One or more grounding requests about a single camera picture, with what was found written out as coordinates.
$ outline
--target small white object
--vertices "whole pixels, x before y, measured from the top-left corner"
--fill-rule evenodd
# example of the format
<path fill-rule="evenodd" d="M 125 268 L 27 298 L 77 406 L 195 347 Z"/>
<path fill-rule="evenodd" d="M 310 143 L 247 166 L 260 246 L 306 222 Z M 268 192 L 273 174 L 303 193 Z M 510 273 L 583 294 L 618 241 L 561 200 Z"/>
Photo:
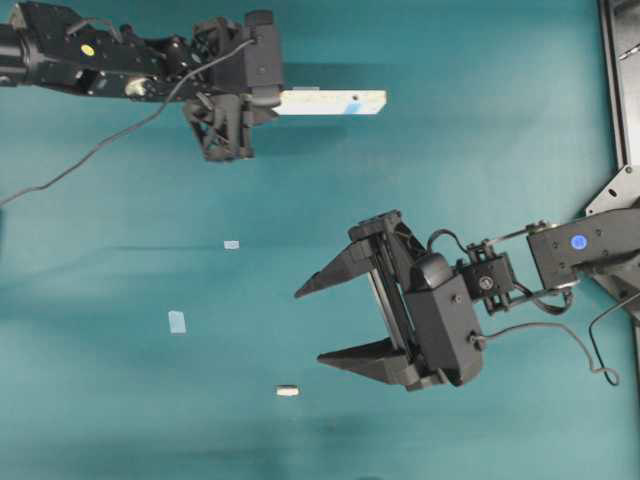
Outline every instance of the small white object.
<path fill-rule="evenodd" d="M 300 388 L 297 385 L 278 385 L 276 395 L 279 397 L 297 397 L 300 395 Z"/>
<path fill-rule="evenodd" d="M 225 240 L 224 241 L 224 249 L 225 250 L 238 250 L 240 248 L 240 240 Z"/>
<path fill-rule="evenodd" d="M 171 335 L 185 335 L 187 333 L 187 324 L 184 321 L 183 312 L 169 312 L 169 330 Z"/>
<path fill-rule="evenodd" d="M 385 90 L 285 90 L 279 115 L 375 115 L 387 104 Z"/>
<path fill-rule="evenodd" d="M 147 79 L 144 77 L 137 77 L 129 81 L 124 87 L 124 94 L 127 97 L 144 97 L 147 93 L 145 83 Z"/>

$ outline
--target screw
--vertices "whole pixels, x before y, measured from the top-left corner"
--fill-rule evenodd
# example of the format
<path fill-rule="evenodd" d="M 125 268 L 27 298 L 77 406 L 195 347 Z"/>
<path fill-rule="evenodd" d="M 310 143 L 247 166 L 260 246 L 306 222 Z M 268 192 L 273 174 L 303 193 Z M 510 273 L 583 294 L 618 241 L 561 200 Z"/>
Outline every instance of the screw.
<path fill-rule="evenodd" d="M 471 332 L 469 337 L 467 337 L 467 341 L 475 347 L 476 350 L 482 352 L 487 348 L 487 341 L 485 339 L 478 338 L 476 332 Z"/>
<path fill-rule="evenodd" d="M 478 280 L 478 285 L 482 290 L 491 290 L 493 288 L 494 282 L 491 277 L 480 277 Z"/>

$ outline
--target metal frame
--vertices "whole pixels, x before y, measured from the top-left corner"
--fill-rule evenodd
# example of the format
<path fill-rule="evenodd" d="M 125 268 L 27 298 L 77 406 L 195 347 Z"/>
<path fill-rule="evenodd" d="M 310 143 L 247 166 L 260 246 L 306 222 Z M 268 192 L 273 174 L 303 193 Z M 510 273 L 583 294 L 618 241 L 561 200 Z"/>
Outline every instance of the metal frame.
<path fill-rule="evenodd" d="M 633 106 L 632 101 L 636 101 L 635 95 L 625 98 L 624 73 L 620 66 L 619 55 L 628 50 L 630 45 L 620 44 L 622 40 L 621 33 L 618 31 L 616 19 L 623 19 L 625 15 L 630 15 L 633 9 L 640 8 L 637 0 L 598 0 L 600 8 L 600 21 L 602 26 L 602 41 L 604 47 L 604 56 L 606 63 L 607 79 L 609 82 L 609 100 L 611 106 L 611 122 L 613 127 L 613 140 L 616 153 L 616 161 L 619 168 L 618 174 L 611 182 L 596 196 L 596 198 L 587 206 L 585 213 L 591 215 L 611 208 L 622 208 L 631 206 L 636 203 L 640 197 L 640 188 L 633 185 L 633 177 L 636 170 L 632 165 L 640 164 L 640 156 L 632 158 L 633 151 L 630 148 L 630 129 L 629 117 L 627 116 L 627 105 L 629 108 Z M 640 43 L 640 34 L 638 34 L 635 43 Z M 623 299 L 626 295 L 630 295 L 633 290 L 638 291 L 640 286 L 627 283 L 624 279 L 617 277 L 594 277 L 596 282 L 609 292 L 617 300 Z M 640 389 L 640 305 L 637 302 L 632 303 L 626 308 L 630 314 L 632 322 L 632 332 L 634 336 L 635 355 L 636 355 L 636 375 L 638 387 Z"/>

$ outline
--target black wire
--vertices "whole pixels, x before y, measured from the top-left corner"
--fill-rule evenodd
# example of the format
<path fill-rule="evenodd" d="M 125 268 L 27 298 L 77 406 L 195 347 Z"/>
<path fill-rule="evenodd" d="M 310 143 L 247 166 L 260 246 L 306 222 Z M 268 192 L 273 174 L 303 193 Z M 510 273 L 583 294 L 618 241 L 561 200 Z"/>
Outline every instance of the black wire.
<path fill-rule="evenodd" d="M 608 308 L 607 310 L 602 312 L 600 315 L 598 315 L 596 318 L 594 318 L 592 320 L 592 322 L 589 324 L 589 337 L 591 337 L 591 344 L 593 345 L 593 350 L 596 352 L 596 356 L 598 357 L 598 362 L 600 363 L 601 367 L 604 368 L 604 362 L 602 361 L 602 356 L 600 355 L 600 349 L 598 349 L 598 344 L 596 343 L 596 338 L 593 335 L 593 327 L 595 326 L 596 323 L 598 323 L 600 320 L 602 320 L 604 317 L 606 317 L 610 313 L 613 313 L 616 310 L 621 309 L 622 307 L 624 307 L 628 303 L 633 302 L 637 298 L 640 298 L 640 292 L 637 292 L 636 294 L 630 296 L 629 298 L 627 298 L 627 299 L 625 299 L 625 300 L 623 300 L 621 302 L 618 302 L 614 306 Z M 605 372 L 604 376 L 605 376 L 605 378 L 607 379 L 607 382 L 609 382 L 610 385 L 614 385 L 614 383 L 612 382 L 611 378 L 609 377 L 609 375 L 606 372 Z"/>
<path fill-rule="evenodd" d="M 566 325 L 563 325 L 562 323 L 553 323 L 553 322 L 530 322 L 530 323 L 522 323 L 520 325 L 514 325 L 512 327 L 507 327 L 503 330 L 500 330 L 496 333 L 493 333 L 491 335 L 471 335 L 469 337 L 469 342 L 471 343 L 476 343 L 478 341 L 488 341 L 488 340 L 494 340 L 498 337 L 501 337 L 502 335 L 505 335 L 507 333 L 510 332 L 514 332 L 517 330 L 525 330 L 525 329 L 529 329 L 529 328 L 560 328 L 562 330 L 564 330 L 567 334 L 569 334 L 575 341 L 576 343 L 580 346 L 580 348 L 582 349 L 582 351 L 584 352 L 584 354 L 587 356 L 587 360 L 589 360 L 589 370 L 591 371 L 591 373 L 594 374 L 600 374 L 600 373 L 604 373 L 605 375 L 611 373 L 615 378 L 616 381 L 611 383 L 611 385 L 613 385 L 614 387 L 618 386 L 620 384 L 620 374 L 618 374 L 618 372 L 616 370 L 614 370 L 613 368 L 607 368 L 605 366 L 602 366 L 601 368 L 595 368 L 595 364 L 593 361 L 593 357 L 591 356 L 591 353 L 589 353 L 589 350 L 587 349 L 586 345 L 582 342 L 582 340 L 580 340 L 580 338 L 578 338 L 578 336 L 575 334 L 575 332 L 573 330 L 571 330 L 569 327 L 567 327 Z"/>
<path fill-rule="evenodd" d="M 562 298 L 564 299 L 564 306 L 558 307 L 556 305 L 549 305 L 548 303 L 543 302 L 539 298 L 536 298 L 531 290 L 525 287 L 520 282 L 513 282 L 513 286 L 519 290 L 525 297 L 531 298 L 531 302 L 542 310 L 544 313 L 548 313 L 549 315 L 562 315 L 567 312 L 573 305 L 573 292 L 571 290 L 566 290 L 562 292 Z"/>
<path fill-rule="evenodd" d="M 224 54 L 224 55 L 222 55 L 220 57 L 217 57 L 216 59 L 211 60 L 210 62 L 202 65 L 201 67 L 198 67 L 195 70 L 190 71 L 189 73 L 187 73 L 182 78 L 182 80 L 180 80 L 176 84 L 176 86 L 173 88 L 173 90 L 171 90 L 171 93 L 169 93 L 169 95 L 164 99 L 164 101 L 162 102 L 162 105 L 160 105 L 160 107 L 155 112 L 153 112 L 151 115 L 149 115 L 148 117 L 145 117 L 144 119 L 140 120 L 137 123 L 134 123 L 130 127 L 127 127 L 127 128 L 125 128 L 123 130 L 120 130 L 119 132 L 114 133 L 110 137 L 105 138 L 104 140 L 99 142 L 95 147 L 93 147 L 91 150 L 89 150 L 89 152 L 84 157 L 82 157 L 78 162 L 76 162 L 75 164 L 71 165 L 69 168 L 64 170 L 62 173 L 59 173 L 58 175 L 53 177 L 47 183 L 44 183 L 44 184 L 38 185 L 38 186 L 23 188 L 22 190 L 18 190 L 16 193 L 14 193 L 12 195 L 9 195 L 8 197 L 5 197 L 4 199 L 0 200 L 0 208 L 4 207 L 8 203 L 16 200 L 17 198 L 19 198 L 19 197 L 21 197 L 23 195 L 26 195 L 27 193 L 46 190 L 51 185 L 59 182 L 64 177 L 69 175 L 71 172 L 73 172 L 77 168 L 80 168 L 82 165 L 84 165 L 87 162 L 87 160 L 89 160 L 96 152 L 98 152 L 103 147 L 105 147 L 105 146 L 115 142 L 116 140 L 118 140 L 118 139 L 120 139 L 120 138 L 122 138 L 122 137 L 124 137 L 124 136 L 126 136 L 126 135 L 128 135 L 128 134 L 130 134 L 130 133 L 132 133 L 132 132 L 134 132 L 136 130 L 138 130 L 139 128 L 145 126 L 147 123 L 151 122 L 152 120 L 155 120 L 164 111 L 164 109 L 167 108 L 169 103 L 171 103 L 173 98 L 176 96 L 176 94 L 182 88 L 182 86 L 185 84 L 186 81 L 188 81 L 190 78 L 194 77 L 195 75 L 198 75 L 199 73 L 201 73 L 201 72 L 203 72 L 203 71 L 205 71 L 205 70 L 217 65 L 218 63 L 223 62 L 223 61 L 233 57 L 238 52 L 240 52 L 242 49 L 246 48 L 248 45 L 250 45 L 252 43 L 254 43 L 253 39 L 246 40 L 246 41 L 242 42 L 240 45 L 238 45 L 236 48 L 231 50 L 229 53 L 226 53 L 226 54 Z"/>
<path fill-rule="evenodd" d="M 462 243 L 460 243 L 458 236 L 454 232 L 446 228 L 441 228 L 440 230 L 436 230 L 431 234 L 431 236 L 429 237 L 429 240 L 427 241 L 427 252 L 433 253 L 433 242 L 435 242 L 438 238 L 440 238 L 443 235 L 448 235 L 452 237 L 458 244 L 458 248 L 462 250 L 464 253 L 466 253 L 467 255 L 469 254 L 467 249 L 462 246 Z"/>

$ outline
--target bracket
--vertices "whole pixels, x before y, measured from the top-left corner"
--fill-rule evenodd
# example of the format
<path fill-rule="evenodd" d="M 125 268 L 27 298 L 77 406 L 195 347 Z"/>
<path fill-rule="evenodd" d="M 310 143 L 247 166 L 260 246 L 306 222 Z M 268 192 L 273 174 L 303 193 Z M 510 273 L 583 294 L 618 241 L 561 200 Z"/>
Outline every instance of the bracket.
<path fill-rule="evenodd" d="M 630 207 L 640 197 L 640 2 L 598 0 L 604 47 L 616 161 L 619 171 L 585 209 L 586 215 Z M 631 272 L 595 276 L 596 282 L 616 300 L 640 291 L 640 278 Z M 640 302 L 625 307 L 631 315 L 635 339 L 636 374 L 640 387 Z"/>

